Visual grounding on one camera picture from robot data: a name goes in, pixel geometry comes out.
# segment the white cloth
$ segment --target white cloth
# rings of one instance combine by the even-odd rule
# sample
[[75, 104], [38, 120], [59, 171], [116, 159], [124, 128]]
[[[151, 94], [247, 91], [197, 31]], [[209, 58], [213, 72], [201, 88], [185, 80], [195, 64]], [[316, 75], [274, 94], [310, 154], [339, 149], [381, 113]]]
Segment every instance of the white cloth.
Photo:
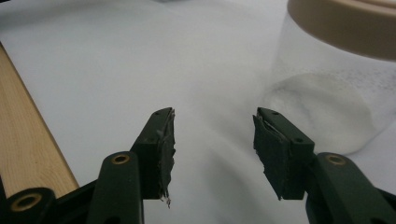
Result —
[[[304, 202], [277, 200], [253, 149], [285, 13], [285, 0], [12, 0], [0, 40], [81, 186], [172, 106], [171, 209], [145, 201], [146, 223], [307, 223]], [[393, 193], [395, 135], [350, 156]]]

